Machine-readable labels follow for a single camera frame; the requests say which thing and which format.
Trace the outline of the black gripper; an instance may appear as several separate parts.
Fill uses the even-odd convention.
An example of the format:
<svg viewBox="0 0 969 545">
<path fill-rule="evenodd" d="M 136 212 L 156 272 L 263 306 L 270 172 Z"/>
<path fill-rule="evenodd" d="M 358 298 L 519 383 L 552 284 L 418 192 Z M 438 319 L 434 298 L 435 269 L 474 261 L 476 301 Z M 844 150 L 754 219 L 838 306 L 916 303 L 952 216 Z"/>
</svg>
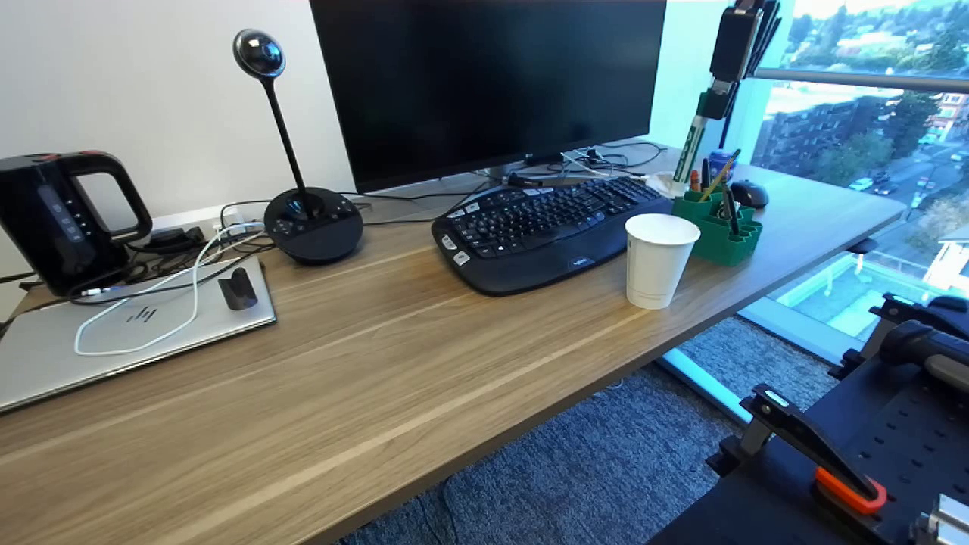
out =
<svg viewBox="0 0 969 545">
<path fill-rule="evenodd" d="M 751 76 L 782 26 L 779 0 L 733 0 L 719 21 L 708 72 L 720 85 Z"/>
</svg>

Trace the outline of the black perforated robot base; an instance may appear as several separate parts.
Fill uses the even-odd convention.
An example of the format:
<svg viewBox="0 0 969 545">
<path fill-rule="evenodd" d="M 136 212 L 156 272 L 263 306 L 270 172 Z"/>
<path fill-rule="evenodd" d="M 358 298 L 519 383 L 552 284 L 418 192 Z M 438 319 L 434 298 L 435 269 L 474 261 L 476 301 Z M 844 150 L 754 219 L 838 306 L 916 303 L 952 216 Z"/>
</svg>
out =
<svg viewBox="0 0 969 545">
<path fill-rule="evenodd" d="M 969 545 L 969 303 L 887 298 L 873 315 L 838 386 L 804 412 L 887 505 L 848 514 L 794 447 L 754 444 L 751 390 L 749 420 L 713 457 L 720 482 L 648 545 Z"/>
</svg>

